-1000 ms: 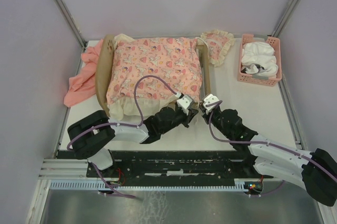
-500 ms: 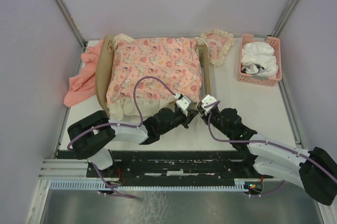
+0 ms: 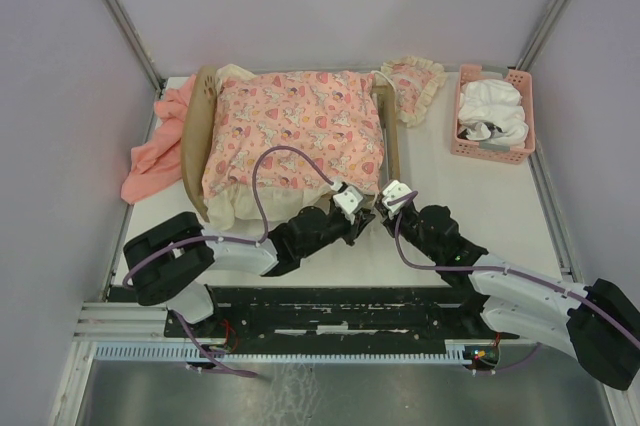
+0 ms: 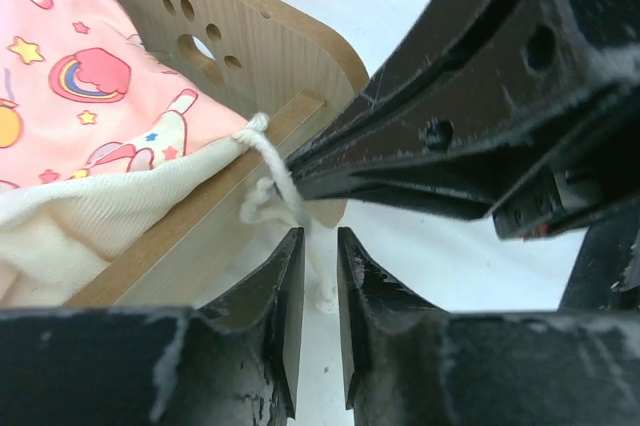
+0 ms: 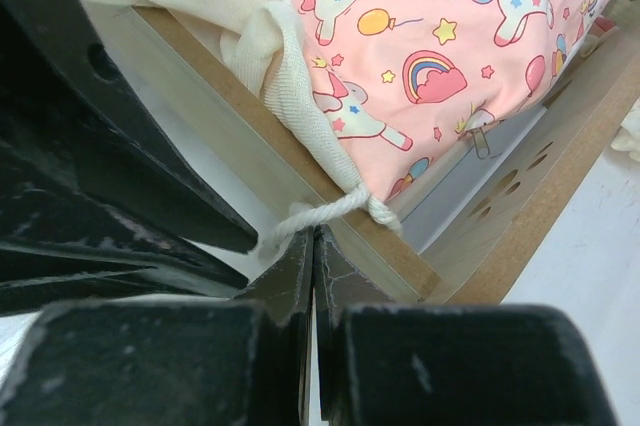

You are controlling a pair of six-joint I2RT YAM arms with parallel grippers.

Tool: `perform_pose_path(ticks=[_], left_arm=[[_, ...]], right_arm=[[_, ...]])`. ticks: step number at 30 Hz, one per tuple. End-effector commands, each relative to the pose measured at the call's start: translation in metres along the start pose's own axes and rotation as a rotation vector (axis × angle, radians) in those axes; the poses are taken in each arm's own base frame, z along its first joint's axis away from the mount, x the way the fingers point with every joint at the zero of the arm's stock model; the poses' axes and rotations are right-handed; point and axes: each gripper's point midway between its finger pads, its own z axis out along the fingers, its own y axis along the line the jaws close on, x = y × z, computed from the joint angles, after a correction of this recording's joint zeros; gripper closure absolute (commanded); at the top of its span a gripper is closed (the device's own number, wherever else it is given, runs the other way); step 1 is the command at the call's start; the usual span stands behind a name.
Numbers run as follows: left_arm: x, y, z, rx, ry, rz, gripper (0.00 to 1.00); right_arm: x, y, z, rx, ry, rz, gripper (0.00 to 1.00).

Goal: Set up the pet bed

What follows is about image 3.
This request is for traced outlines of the pink unicorn print mattress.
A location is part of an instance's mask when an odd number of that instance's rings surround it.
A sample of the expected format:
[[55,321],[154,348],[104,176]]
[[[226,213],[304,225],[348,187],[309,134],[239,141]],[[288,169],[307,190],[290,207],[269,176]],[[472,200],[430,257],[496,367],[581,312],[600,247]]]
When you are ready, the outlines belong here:
[[287,220],[335,178],[378,193],[384,140],[374,74],[243,70],[224,74],[217,92],[202,176],[212,226]]

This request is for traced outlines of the wooden striped pet bed frame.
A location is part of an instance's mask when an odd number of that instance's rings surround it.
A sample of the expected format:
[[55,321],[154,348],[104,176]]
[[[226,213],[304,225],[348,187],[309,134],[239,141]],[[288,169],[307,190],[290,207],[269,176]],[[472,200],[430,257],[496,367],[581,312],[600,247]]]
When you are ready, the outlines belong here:
[[[204,221],[209,220],[209,215],[201,180],[212,150],[217,92],[222,76],[228,72],[240,75],[244,70],[233,64],[220,69],[214,65],[205,65],[198,70],[182,131],[182,181],[188,199]],[[401,164],[394,85],[385,74],[376,71],[372,93],[377,97],[376,105],[381,114],[381,127],[384,133],[386,178],[383,181],[399,180]]]

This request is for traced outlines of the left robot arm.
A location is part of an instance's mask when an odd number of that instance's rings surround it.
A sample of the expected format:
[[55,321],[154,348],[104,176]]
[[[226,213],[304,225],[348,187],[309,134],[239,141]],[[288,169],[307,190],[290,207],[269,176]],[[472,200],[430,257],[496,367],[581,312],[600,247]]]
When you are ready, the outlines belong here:
[[204,272],[284,276],[338,240],[354,245],[374,218],[372,209],[353,199],[345,206],[332,199],[327,211],[305,207],[260,241],[207,231],[195,213],[182,212],[125,244],[128,272],[122,285],[134,291],[139,305],[164,303],[198,335],[209,336],[219,329],[221,312],[198,282]]

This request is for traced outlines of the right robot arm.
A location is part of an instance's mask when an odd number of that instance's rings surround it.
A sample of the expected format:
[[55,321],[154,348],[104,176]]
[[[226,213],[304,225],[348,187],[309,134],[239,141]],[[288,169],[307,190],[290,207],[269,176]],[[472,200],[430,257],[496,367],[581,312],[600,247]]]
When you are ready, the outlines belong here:
[[445,206],[413,204],[413,194],[376,208],[397,245],[408,242],[449,285],[484,300],[462,308],[460,328],[516,335],[575,359],[604,385],[626,391],[639,372],[639,311],[614,283],[565,281],[512,265],[464,238]]

